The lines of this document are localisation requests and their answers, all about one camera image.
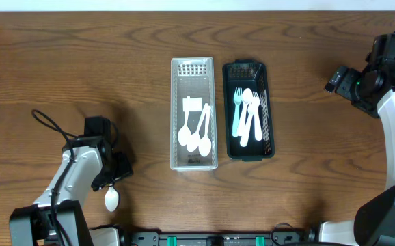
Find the plastic utensil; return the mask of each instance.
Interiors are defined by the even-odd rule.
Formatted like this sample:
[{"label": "plastic utensil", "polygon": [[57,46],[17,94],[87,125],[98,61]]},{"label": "plastic utensil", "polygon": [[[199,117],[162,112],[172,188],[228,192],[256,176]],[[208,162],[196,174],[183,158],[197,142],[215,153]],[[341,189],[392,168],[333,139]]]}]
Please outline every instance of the plastic utensil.
[{"label": "plastic utensil", "polygon": [[114,186],[109,187],[108,192],[105,194],[105,206],[107,207],[109,212],[114,212],[118,207],[118,203],[120,201],[120,195],[114,189]]},{"label": "plastic utensil", "polygon": [[249,107],[247,108],[247,121],[245,125],[245,131],[243,132],[243,135],[241,136],[240,139],[240,146],[246,147],[247,142],[249,140],[249,132],[251,130],[251,123],[252,123],[252,118],[254,114],[257,112],[258,106],[260,106],[260,103],[257,103],[256,101],[252,102]]},{"label": "plastic utensil", "polygon": [[241,100],[243,101],[243,108],[241,110],[239,127],[237,128],[237,135],[243,136],[243,132],[245,131],[245,120],[246,120],[246,109],[248,104],[252,101],[252,91],[247,88],[243,91]]},{"label": "plastic utensil", "polygon": [[206,108],[205,115],[205,133],[199,143],[199,153],[202,157],[206,157],[211,151],[211,140],[208,138],[208,127],[210,125],[210,107]]},{"label": "plastic utensil", "polygon": [[239,108],[241,104],[241,95],[242,95],[242,89],[241,88],[236,88],[236,91],[234,93],[234,104],[236,105],[236,109],[234,111],[234,118],[232,120],[232,129],[231,129],[231,134],[233,137],[237,137],[237,128],[239,127]]},{"label": "plastic utensil", "polygon": [[187,97],[187,106],[185,107],[185,119],[184,119],[184,126],[178,131],[178,141],[179,144],[182,146],[186,146],[187,142],[190,139],[191,131],[187,126],[187,122],[189,120],[189,102],[190,96]]},{"label": "plastic utensil", "polygon": [[188,142],[187,142],[187,150],[189,152],[193,152],[195,151],[200,143],[200,135],[199,135],[199,130],[200,130],[200,126],[202,125],[202,122],[204,121],[204,117],[206,115],[206,108],[208,107],[208,103],[206,103],[204,105],[204,109],[202,110],[202,113],[200,114],[200,118],[199,118],[199,123],[197,123],[197,129],[196,132],[194,132]]},{"label": "plastic utensil", "polygon": [[257,92],[253,92],[252,95],[254,96],[252,102],[258,105],[257,110],[254,114],[255,140],[261,141],[263,139],[263,133],[261,131],[260,116],[258,115],[258,107],[260,106],[260,97],[258,96]]}]

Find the plastic cutlery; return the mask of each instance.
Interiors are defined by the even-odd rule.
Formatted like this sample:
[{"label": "plastic cutlery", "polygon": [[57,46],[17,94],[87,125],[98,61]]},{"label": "plastic cutlery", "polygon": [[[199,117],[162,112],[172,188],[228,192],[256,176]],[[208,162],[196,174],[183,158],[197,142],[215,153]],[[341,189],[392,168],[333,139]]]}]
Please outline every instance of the plastic cutlery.
[{"label": "plastic cutlery", "polygon": [[243,132],[243,135],[241,136],[240,139],[240,146],[246,147],[247,142],[249,140],[249,132],[251,130],[251,123],[252,123],[252,118],[254,114],[257,112],[258,106],[260,106],[260,103],[257,104],[256,101],[252,102],[249,107],[247,108],[247,121],[245,125],[245,131]]},{"label": "plastic cutlery", "polygon": [[196,132],[194,132],[191,136],[189,141],[187,142],[187,150],[189,152],[193,152],[195,151],[200,143],[200,135],[199,135],[199,130],[200,130],[200,126],[202,125],[202,122],[204,121],[204,117],[206,115],[206,108],[208,107],[208,103],[206,103],[204,105],[204,108],[202,110],[202,113],[200,114],[200,118],[199,118],[199,123],[197,123],[197,129]]},{"label": "plastic cutlery", "polygon": [[237,128],[238,136],[243,136],[243,131],[245,130],[246,109],[248,104],[252,101],[252,98],[253,96],[251,89],[249,88],[245,89],[241,96],[241,100],[243,101],[243,108],[240,114],[239,127]]},{"label": "plastic cutlery", "polygon": [[258,107],[260,106],[260,97],[257,92],[253,92],[252,95],[254,98],[252,99],[252,103],[257,104],[257,110],[254,114],[254,130],[255,130],[255,140],[261,141],[263,139],[263,133],[261,131],[261,123],[260,116],[258,115]]},{"label": "plastic cutlery", "polygon": [[199,153],[202,157],[210,154],[211,151],[211,140],[208,138],[208,127],[210,125],[210,107],[206,108],[205,115],[205,134],[204,137],[201,138],[199,143]]},{"label": "plastic cutlery", "polygon": [[231,129],[231,134],[233,137],[237,137],[237,128],[239,127],[239,108],[240,104],[242,102],[241,100],[241,95],[242,95],[242,89],[241,88],[236,88],[236,91],[234,93],[234,103],[236,105],[236,109],[234,111],[234,118],[232,121],[232,129]]},{"label": "plastic cutlery", "polygon": [[189,120],[189,104],[190,103],[190,96],[187,97],[187,104],[185,105],[185,119],[184,119],[184,126],[178,131],[178,141],[179,144],[182,146],[186,146],[191,132],[189,127],[187,126],[187,122]]}]

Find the wood grain surface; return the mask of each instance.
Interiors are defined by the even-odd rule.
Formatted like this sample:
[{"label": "wood grain surface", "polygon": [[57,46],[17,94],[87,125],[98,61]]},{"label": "wood grain surface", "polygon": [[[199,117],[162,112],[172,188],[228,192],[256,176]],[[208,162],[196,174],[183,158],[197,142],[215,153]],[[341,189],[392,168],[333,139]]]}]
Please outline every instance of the wood grain surface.
[{"label": "wood grain surface", "polygon": [[[50,183],[63,129],[87,115],[116,121],[135,175],[118,184],[120,209],[90,192],[88,226],[163,232],[269,231],[352,219],[385,185],[380,120],[323,91],[342,64],[362,69],[395,12],[0,13],[0,245],[8,220]],[[215,61],[219,168],[169,168],[170,60]],[[257,163],[226,154],[222,66],[252,58],[268,69],[276,155]]]}]

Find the white background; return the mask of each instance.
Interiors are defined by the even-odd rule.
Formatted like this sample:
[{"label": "white background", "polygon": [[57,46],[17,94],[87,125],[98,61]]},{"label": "white background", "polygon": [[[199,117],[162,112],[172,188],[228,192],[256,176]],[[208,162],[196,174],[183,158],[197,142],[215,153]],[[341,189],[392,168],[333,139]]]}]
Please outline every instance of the white background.
[{"label": "white background", "polygon": [[395,10],[395,0],[0,0],[0,11]]}]

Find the white spoon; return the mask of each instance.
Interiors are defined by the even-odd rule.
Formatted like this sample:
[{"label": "white spoon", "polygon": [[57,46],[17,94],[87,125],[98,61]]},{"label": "white spoon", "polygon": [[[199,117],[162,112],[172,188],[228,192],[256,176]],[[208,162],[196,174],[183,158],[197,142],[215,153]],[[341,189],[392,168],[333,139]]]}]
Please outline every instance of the white spoon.
[{"label": "white spoon", "polygon": [[114,189],[114,187],[109,187],[108,192],[105,194],[105,206],[109,212],[114,212],[118,207],[118,202],[120,201],[120,195]]},{"label": "white spoon", "polygon": [[191,136],[189,141],[187,142],[187,150],[189,152],[193,152],[195,151],[200,143],[200,135],[199,135],[199,130],[200,130],[200,126],[202,125],[202,122],[204,121],[204,117],[206,115],[206,108],[208,107],[208,103],[206,103],[204,105],[204,108],[202,110],[202,113],[200,114],[200,119],[199,119],[199,123],[197,123],[197,129],[196,132],[194,132]]},{"label": "white spoon", "polygon": [[210,154],[211,151],[211,140],[208,138],[208,126],[210,125],[210,107],[206,108],[206,116],[205,116],[205,134],[204,137],[201,138],[199,143],[199,153],[202,157]]},{"label": "white spoon", "polygon": [[237,136],[242,136],[245,131],[245,121],[246,121],[246,109],[249,103],[252,102],[252,91],[247,88],[243,91],[241,100],[243,101],[243,108],[241,109],[239,127],[237,128]]},{"label": "white spoon", "polygon": [[187,122],[189,120],[189,103],[190,103],[190,96],[187,97],[187,105],[185,106],[184,126],[178,132],[178,141],[179,144],[182,146],[186,146],[191,135],[191,131],[187,126]]}]

